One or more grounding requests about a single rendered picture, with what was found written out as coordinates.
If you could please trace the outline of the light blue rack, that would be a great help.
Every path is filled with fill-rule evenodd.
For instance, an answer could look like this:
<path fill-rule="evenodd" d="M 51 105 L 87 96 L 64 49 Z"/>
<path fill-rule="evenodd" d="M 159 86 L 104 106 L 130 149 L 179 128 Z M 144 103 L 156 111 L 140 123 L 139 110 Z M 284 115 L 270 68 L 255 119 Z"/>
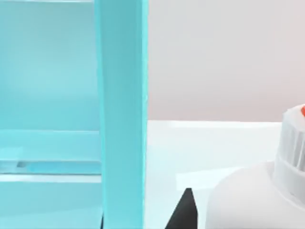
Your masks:
<path fill-rule="evenodd" d="M 143 229 L 148 0 L 0 0 L 0 229 Z"/>

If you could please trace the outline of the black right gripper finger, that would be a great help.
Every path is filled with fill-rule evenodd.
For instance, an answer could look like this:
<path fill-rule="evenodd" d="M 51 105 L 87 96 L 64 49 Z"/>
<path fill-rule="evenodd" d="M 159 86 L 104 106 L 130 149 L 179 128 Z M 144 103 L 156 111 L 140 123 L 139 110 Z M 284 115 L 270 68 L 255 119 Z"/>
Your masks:
<path fill-rule="evenodd" d="M 186 188 L 165 229 L 198 229 L 198 210 L 191 188 Z"/>

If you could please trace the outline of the white bottle with ribbed cap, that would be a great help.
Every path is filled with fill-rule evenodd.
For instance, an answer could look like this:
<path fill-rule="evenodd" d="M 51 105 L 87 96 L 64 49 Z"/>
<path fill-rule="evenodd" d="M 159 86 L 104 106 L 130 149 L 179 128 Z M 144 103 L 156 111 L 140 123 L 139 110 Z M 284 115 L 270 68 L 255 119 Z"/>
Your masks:
<path fill-rule="evenodd" d="M 239 169 L 214 188 L 205 229 L 305 229 L 305 104 L 283 114 L 274 161 Z"/>

